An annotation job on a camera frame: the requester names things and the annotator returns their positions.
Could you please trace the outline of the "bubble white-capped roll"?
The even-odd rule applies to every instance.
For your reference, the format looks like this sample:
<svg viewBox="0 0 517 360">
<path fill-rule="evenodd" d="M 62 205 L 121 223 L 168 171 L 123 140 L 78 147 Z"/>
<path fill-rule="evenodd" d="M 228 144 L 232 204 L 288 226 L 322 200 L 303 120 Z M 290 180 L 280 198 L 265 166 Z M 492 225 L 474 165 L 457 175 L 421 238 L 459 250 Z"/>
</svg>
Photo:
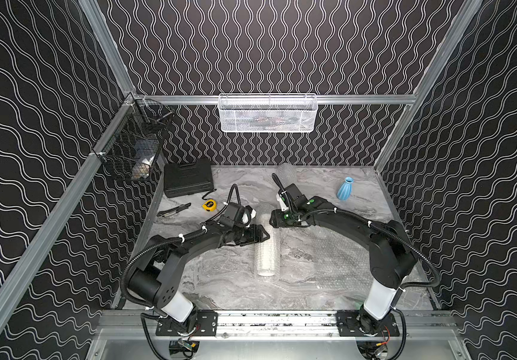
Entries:
<svg viewBox="0 0 517 360">
<path fill-rule="evenodd" d="M 254 270 L 262 277 L 278 276 L 280 273 L 281 238 L 279 230 L 270 225 L 270 214 L 261 214 L 258 222 L 264 227 L 269 239 L 255 246 Z"/>
</svg>

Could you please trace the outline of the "clear bubble wrap sheet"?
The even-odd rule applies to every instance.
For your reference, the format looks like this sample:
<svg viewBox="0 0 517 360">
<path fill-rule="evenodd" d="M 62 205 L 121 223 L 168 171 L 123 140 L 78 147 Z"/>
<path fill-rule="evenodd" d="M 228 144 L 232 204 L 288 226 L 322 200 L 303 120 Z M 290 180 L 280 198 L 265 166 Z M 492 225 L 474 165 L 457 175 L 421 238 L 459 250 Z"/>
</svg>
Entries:
<svg viewBox="0 0 517 360">
<path fill-rule="evenodd" d="M 368 294 L 372 284 L 366 250 L 326 230 L 285 232 L 282 277 L 293 284 L 331 292 Z"/>
</svg>

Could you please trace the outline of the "light blue ribbed vase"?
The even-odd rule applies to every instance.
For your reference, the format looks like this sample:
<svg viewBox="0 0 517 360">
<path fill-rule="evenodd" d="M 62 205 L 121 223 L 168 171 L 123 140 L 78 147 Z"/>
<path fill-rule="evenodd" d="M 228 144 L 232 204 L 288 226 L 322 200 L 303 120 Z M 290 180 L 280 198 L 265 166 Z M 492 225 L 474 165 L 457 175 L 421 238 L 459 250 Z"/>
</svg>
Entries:
<svg viewBox="0 0 517 360">
<path fill-rule="evenodd" d="M 346 201 L 348 198 L 350 198 L 353 183 L 354 179 L 350 176 L 344 179 L 344 182 L 341 184 L 338 192 L 336 193 L 338 200 Z"/>
</svg>

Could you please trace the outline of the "bubble wrap roll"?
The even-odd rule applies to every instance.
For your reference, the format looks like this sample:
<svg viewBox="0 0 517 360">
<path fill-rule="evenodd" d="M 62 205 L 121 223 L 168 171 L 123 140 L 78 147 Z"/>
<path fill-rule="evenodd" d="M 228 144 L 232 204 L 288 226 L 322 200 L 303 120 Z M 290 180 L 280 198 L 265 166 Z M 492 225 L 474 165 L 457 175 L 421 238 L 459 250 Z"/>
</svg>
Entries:
<svg viewBox="0 0 517 360">
<path fill-rule="evenodd" d="M 284 188 L 290 184 L 297 184 L 297 169 L 294 165 L 281 163 L 276 169 L 276 175 Z"/>
</svg>

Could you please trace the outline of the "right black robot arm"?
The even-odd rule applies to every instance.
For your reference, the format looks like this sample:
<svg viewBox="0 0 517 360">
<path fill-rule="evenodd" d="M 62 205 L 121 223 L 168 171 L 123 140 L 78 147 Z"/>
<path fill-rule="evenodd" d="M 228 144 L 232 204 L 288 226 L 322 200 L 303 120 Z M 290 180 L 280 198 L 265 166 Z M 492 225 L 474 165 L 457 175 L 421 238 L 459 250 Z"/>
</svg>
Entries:
<svg viewBox="0 0 517 360">
<path fill-rule="evenodd" d="M 355 321 L 365 335 L 382 330 L 406 289 L 440 285 L 440 272 L 411 244 L 405 232 L 398 232 L 395 228 L 398 223 L 393 220 L 388 223 L 373 221 L 340 208 L 319 208 L 295 214 L 277 209 L 271 212 L 269 224 L 274 228 L 323 227 L 357 242 L 368 251 L 372 285 Z M 430 269 L 432 280 L 405 282 L 419 261 Z"/>
</svg>

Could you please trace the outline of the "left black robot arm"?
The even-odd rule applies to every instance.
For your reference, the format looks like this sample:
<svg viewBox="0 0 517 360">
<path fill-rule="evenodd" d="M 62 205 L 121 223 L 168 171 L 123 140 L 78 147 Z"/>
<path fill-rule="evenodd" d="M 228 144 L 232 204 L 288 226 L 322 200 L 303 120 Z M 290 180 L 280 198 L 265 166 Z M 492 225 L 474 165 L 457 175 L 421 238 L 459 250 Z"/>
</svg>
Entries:
<svg viewBox="0 0 517 360">
<path fill-rule="evenodd" d="M 230 227 L 215 222 L 174 238 L 155 235 L 123 270 L 121 295 L 136 305 L 150 308 L 157 320 L 166 315 L 179 332 L 189 333 L 196 327 L 196 310 L 179 290 L 186 264 L 225 245 L 243 247 L 269 239 L 270 234 L 261 224 Z"/>
</svg>

